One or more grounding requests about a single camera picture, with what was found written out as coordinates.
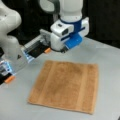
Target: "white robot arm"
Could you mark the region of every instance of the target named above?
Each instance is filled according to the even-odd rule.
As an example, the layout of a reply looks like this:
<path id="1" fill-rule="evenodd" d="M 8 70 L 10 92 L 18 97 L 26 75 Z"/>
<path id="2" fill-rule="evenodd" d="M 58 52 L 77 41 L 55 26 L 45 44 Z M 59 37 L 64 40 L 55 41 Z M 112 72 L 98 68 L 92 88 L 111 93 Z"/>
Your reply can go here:
<path id="1" fill-rule="evenodd" d="M 59 14 L 52 26 L 51 48 L 67 51 L 79 45 L 89 32 L 89 19 L 82 20 L 83 0 L 40 0 L 43 11 Z"/>
<path id="2" fill-rule="evenodd" d="M 3 49 L 5 59 L 9 61 L 14 72 L 23 68 L 27 63 L 18 40 L 13 36 L 7 35 L 20 24 L 20 15 L 5 6 L 0 0 L 0 47 Z"/>

